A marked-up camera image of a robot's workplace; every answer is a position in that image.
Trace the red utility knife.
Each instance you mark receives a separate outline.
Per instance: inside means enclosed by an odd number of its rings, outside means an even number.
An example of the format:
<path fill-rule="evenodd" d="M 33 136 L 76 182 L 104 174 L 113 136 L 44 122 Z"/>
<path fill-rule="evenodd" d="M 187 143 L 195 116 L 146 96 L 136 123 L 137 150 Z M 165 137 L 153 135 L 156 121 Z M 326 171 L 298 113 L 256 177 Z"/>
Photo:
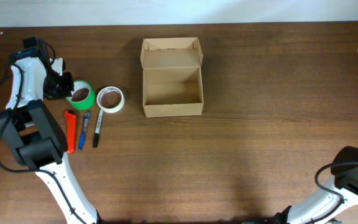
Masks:
<path fill-rule="evenodd" d="M 77 116 L 72 110 L 66 110 L 65 119 L 67 122 L 67 153 L 72 154 L 75 151 Z"/>

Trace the green tape roll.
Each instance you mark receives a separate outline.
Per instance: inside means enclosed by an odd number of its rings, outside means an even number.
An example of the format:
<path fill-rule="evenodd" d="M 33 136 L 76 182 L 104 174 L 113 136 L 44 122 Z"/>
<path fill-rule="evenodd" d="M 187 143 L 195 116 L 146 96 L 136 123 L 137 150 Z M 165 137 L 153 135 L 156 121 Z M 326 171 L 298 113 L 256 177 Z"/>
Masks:
<path fill-rule="evenodd" d="M 74 89 L 71 96 L 65 98 L 69 104 L 77 110 L 87 110 L 96 101 L 96 95 L 91 85 L 84 80 L 74 81 Z"/>

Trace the blue ballpoint pen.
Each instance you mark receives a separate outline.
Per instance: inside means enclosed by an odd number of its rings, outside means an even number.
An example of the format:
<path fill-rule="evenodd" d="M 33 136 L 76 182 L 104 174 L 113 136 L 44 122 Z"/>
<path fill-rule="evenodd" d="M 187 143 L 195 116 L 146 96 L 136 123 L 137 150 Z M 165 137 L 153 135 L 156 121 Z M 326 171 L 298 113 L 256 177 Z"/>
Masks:
<path fill-rule="evenodd" d="M 81 151 L 83 149 L 84 143 L 85 143 L 85 139 L 86 139 L 86 130 L 88 127 L 88 123 L 89 123 L 89 119 L 90 119 L 90 110 L 88 110 L 83 118 L 83 128 L 82 128 L 82 132 L 80 135 L 80 141 L 79 141 L 79 145 L 78 145 L 78 150 Z"/>

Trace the white masking tape roll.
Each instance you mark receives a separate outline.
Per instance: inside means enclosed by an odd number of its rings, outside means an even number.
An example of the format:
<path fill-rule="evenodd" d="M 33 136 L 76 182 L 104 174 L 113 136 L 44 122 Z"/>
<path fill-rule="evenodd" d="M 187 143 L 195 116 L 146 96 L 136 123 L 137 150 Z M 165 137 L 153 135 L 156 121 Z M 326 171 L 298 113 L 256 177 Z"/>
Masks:
<path fill-rule="evenodd" d="M 106 113 L 117 113 L 125 105 L 123 92 L 115 86 L 103 88 L 96 98 L 98 106 Z"/>

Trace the black permanent marker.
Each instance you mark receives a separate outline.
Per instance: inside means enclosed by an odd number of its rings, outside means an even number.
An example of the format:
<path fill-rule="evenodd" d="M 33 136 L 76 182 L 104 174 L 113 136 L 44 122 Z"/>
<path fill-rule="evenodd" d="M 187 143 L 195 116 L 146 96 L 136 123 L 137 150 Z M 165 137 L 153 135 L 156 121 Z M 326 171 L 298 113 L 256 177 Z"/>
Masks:
<path fill-rule="evenodd" d="M 96 127 L 95 127 L 95 132 L 94 132 L 94 136 L 93 136 L 93 148 L 97 148 L 98 143 L 99 143 L 99 134 L 100 134 L 100 130 L 101 130 L 101 124 L 102 124 L 102 120 L 103 120 L 103 110 L 99 111 L 98 114 L 98 119 L 96 122 Z"/>

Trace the brown cardboard box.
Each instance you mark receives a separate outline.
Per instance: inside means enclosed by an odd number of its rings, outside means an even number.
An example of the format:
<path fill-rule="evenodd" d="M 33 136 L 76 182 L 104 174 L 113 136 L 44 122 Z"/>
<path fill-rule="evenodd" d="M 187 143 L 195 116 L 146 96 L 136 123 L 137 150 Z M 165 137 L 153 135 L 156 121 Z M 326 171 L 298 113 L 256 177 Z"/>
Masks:
<path fill-rule="evenodd" d="M 144 39 L 140 61 L 142 106 L 147 118 L 203 113 L 203 53 L 199 38 Z"/>

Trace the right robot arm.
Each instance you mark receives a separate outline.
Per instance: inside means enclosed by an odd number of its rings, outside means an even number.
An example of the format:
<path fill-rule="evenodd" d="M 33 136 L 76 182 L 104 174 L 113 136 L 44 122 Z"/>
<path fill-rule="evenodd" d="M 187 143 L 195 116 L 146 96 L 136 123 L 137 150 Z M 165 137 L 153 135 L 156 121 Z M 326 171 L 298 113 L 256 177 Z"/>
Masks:
<path fill-rule="evenodd" d="M 318 186 L 315 193 L 277 213 L 270 223 L 329 223 L 358 205 L 358 148 L 342 148 L 332 163 L 316 172 L 314 182 Z"/>

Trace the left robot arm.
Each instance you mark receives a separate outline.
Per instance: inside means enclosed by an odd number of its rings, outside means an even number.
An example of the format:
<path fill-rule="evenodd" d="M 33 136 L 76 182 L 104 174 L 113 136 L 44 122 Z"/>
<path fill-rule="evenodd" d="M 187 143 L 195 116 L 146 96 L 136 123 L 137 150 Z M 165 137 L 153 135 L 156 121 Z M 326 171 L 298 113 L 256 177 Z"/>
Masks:
<path fill-rule="evenodd" d="M 0 167 L 38 176 L 67 223 L 102 223 L 70 167 L 67 136 L 44 103 L 71 97 L 72 75 L 45 40 L 29 37 L 23 46 L 9 57 L 13 81 L 9 102 L 0 112 Z"/>

